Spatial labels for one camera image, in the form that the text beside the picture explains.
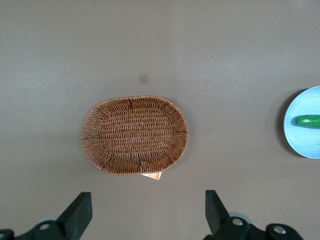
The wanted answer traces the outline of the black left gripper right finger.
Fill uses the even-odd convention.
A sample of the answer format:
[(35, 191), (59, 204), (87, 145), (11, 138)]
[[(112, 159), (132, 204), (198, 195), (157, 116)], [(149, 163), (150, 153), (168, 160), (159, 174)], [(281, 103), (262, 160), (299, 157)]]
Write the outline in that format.
[(225, 208), (215, 190), (205, 191), (205, 217), (211, 234), (206, 240), (301, 240), (301, 235), (292, 227), (270, 223), (265, 230), (253, 225), (250, 218)]

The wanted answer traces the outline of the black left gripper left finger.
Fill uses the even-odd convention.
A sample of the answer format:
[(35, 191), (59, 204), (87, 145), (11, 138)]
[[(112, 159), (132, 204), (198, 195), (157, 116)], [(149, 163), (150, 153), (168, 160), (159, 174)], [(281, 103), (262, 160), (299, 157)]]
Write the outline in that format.
[(92, 195), (81, 192), (56, 220), (45, 220), (28, 232), (15, 236), (2, 229), (2, 240), (79, 240), (93, 218)]

